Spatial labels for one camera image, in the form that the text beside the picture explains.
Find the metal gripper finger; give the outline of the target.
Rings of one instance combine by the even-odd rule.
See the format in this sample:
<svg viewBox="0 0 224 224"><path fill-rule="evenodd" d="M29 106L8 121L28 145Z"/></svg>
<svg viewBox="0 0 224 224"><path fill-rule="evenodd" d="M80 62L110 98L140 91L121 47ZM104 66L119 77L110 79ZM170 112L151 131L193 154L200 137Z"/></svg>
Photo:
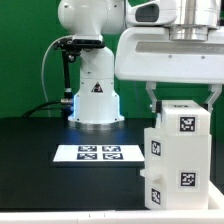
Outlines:
<svg viewBox="0 0 224 224"><path fill-rule="evenodd" d="M205 105L207 106L208 112L211 113L213 111L213 104L222 93L222 84L210 84L208 90L210 94L205 101Z"/></svg>
<svg viewBox="0 0 224 224"><path fill-rule="evenodd" d="M146 83L146 91L151 100L150 109L153 113L160 113L162 111L162 101L158 100L154 91L156 90L157 84L155 82Z"/></svg>

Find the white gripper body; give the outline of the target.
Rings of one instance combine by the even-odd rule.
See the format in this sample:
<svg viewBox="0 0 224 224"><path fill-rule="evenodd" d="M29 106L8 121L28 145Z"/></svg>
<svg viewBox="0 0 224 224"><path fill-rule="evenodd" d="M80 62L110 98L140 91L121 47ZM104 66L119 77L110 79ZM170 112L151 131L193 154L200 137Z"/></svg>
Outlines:
<svg viewBox="0 0 224 224"><path fill-rule="evenodd" d="M119 39L115 74L120 80L224 84L224 28L208 40L171 41L162 27L132 27Z"/></svg>

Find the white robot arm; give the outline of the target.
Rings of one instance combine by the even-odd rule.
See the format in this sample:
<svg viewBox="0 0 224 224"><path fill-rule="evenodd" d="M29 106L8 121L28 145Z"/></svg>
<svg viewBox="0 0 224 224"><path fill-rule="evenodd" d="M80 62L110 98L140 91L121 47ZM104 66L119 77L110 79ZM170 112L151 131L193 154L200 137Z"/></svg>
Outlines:
<svg viewBox="0 0 224 224"><path fill-rule="evenodd" d="M70 35L61 40L66 64L80 60L80 88L69 98L72 125L120 125L115 78L144 81L153 93L158 82L208 84L210 110L224 85L222 0L61 0L58 18Z"/></svg>

